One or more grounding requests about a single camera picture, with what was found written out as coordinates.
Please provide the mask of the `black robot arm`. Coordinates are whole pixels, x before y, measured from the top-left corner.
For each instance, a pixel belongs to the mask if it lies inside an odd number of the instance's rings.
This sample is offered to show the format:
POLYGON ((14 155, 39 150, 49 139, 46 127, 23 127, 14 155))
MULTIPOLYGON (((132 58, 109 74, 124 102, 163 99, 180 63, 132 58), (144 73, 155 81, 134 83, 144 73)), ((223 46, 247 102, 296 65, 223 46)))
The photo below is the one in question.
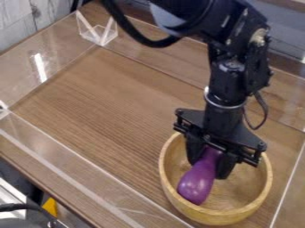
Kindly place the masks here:
POLYGON ((188 160, 196 164, 204 147, 217 149, 223 153, 216 165, 219 179, 229 177, 239 163, 258 166, 268 145, 253 134, 260 126, 249 123, 245 105, 253 96, 263 109, 268 109, 260 94, 274 76, 266 15, 247 0, 149 0, 156 23, 169 34, 152 40, 140 32, 116 0, 101 2, 124 31, 145 46, 165 48, 184 37, 203 39, 212 72, 204 91, 207 106, 204 110, 176 110, 175 129, 187 139, 188 160))

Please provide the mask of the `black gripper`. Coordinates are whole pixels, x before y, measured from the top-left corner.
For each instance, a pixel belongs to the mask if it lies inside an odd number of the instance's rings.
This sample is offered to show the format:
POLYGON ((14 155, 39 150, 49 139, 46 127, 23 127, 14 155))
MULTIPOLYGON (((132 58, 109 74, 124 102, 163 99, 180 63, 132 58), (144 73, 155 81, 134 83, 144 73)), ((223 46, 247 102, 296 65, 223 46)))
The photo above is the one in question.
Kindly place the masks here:
POLYGON ((245 114, 247 100, 237 105, 221 104, 223 100, 204 90, 205 110, 177 109, 175 129, 185 135, 188 160, 192 165, 203 157, 205 146, 224 152, 217 162, 216 178, 225 180, 237 163, 259 166, 267 143, 252 133, 267 122, 253 126, 245 114))

